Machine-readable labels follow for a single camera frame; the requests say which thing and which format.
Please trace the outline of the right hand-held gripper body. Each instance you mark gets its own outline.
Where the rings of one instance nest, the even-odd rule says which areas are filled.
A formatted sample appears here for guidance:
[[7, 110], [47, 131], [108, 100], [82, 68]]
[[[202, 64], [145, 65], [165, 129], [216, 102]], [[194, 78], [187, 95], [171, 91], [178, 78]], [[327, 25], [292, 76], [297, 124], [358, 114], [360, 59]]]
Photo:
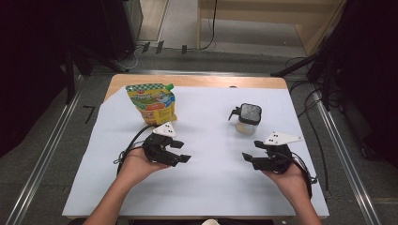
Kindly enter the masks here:
[[290, 143], [300, 142], [301, 137], [273, 132], [263, 142], [267, 149], [267, 157], [258, 157], [252, 162], [253, 168], [259, 171], [285, 173], [291, 164], [295, 164], [301, 171], [303, 168], [293, 159], [293, 152], [288, 147]]

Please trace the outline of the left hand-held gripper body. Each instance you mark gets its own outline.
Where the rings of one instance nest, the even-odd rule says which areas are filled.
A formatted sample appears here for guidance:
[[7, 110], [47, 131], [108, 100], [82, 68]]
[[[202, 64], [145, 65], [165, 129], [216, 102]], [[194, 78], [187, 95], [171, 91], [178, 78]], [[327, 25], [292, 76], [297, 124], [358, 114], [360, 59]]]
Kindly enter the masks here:
[[175, 137], [176, 132], [171, 122], [154, 128], [142, 145], [147, 159], [164, 165], [177, 165], [177, 155], [166, 150]]

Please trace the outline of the glass jar with black lid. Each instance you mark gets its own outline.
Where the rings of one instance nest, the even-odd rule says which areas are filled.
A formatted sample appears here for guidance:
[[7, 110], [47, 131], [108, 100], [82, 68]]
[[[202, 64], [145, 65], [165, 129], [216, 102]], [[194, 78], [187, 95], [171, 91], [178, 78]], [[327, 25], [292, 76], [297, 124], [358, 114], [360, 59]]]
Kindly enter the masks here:
[[242, 103], [231, 111], [228, 119], [237, 115], [236, 131], [239, 133], [253, 135], [261, 122], [262, 108], [257, 105]]

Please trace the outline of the yellow pouch with green cap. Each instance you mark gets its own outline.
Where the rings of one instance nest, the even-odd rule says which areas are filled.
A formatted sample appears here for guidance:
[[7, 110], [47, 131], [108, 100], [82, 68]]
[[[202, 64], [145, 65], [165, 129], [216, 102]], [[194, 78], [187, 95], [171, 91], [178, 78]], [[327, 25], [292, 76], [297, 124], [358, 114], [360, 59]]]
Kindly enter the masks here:
[[150, 126], [162, 125], [177, 120], [175, 105], [176, 98], [172, 90], [172, 83], [144, 83], [127, 85], [127, 94]]

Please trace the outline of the person's left hand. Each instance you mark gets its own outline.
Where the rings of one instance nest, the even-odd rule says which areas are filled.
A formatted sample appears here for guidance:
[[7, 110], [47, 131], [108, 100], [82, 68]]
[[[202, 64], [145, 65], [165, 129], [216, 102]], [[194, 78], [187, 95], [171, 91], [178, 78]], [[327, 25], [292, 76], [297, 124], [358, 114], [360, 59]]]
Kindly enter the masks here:
[[149, 161], [144, 149], [136, 148], [127, 154], [115, 182], [122, 188], [131, 189], [150, 174], [167, 168], [167, 165]]

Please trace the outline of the person's right hand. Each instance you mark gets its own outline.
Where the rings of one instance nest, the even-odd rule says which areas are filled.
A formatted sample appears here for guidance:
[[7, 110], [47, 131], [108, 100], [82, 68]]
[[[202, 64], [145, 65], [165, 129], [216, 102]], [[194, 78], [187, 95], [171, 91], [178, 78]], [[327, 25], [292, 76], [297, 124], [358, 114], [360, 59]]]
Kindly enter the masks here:
[[263, 174], [277, 185], [279, 191], [293, 206], [311, 202], [301, 170], [296, 165], [291, 165], [285, 173], [263, 171]]

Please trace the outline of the black tripod stand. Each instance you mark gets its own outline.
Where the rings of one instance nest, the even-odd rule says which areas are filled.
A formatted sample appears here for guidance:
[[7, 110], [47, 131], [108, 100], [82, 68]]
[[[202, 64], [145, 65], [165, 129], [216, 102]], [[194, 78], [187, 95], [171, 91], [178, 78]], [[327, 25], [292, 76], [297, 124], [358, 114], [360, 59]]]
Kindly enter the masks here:
[[67, 77], [67, 104], [72, 102], [72, 98], [77, 95], [77, 87], [75, 84], [74, 68], [78, 68], [80, 73], [85, 76], [90, 76], [93, 68], [89, 62], [94, 59], [114, 72], [123, 72], [121, 66], [117, 66], [110, 60], [90, 50], [83, 45], [69, 45], [65, 52], [65, 74]]

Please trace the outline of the dark cabinet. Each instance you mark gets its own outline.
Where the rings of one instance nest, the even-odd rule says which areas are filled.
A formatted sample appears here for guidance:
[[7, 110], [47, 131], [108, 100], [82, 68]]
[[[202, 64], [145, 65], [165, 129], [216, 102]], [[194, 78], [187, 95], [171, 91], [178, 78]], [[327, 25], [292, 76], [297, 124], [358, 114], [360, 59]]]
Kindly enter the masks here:
[[113, 58], [123, 60], [136, 49], [143, 11], [140, 0], [100, 0], [110, 34]]

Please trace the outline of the light wooden shelf unit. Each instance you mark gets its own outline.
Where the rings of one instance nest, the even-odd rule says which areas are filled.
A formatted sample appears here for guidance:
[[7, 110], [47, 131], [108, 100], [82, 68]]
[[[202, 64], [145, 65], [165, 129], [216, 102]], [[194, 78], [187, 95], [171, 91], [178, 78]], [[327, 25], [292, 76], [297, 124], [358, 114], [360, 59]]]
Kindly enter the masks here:
[[347, 0], [197, 0], [197, 40], [200, 47], [201, 20], [294, 24], [307, 55], [315, 53], [336, 25]]

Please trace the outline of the metal floor rail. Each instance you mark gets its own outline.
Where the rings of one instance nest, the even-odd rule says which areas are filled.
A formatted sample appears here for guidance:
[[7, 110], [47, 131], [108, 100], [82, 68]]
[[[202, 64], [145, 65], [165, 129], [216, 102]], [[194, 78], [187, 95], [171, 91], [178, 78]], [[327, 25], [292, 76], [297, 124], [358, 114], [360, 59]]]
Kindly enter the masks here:
[[29, 208], [30, 203], [35, 197], [41, 180], [49, 166], [49, 163], [52, 160], [57, 145], [59, 144], [63, 133], [69, 123], [69, 119], [74, 113], [76, 105], [80, 99], [84, 83], [84, 76], [79, 75], [75, 83], [76, 93], [72, 96], [71, 101], [64, 106], [63, 111], [60, 114], [52, 130], [52, 133], [38, 158], [34, 169], [30, 173], [29, 178], [27, 179], [25, 184], [23, 185], [22, 191], [10, 215], [8, 216], [8, 220], [6, 221], [5, 225], [22, 224], [27, 209]]
[[344, 141], [335, 125], [331, 112], [328, 112], [322, 103], [318, 103], [317, 109], [324, 121], [325, 127], [329, 133], [337, 156], [340, 159], [345, 176], [351, 186], [366, 224], [381, 225], [381, 221], [375, 210], [373, 201], [371, 200], [370, 195], [368, 194], [368, 191], [360, 178], [360, 174], [357, 171], [347, 148], [345, 147]]

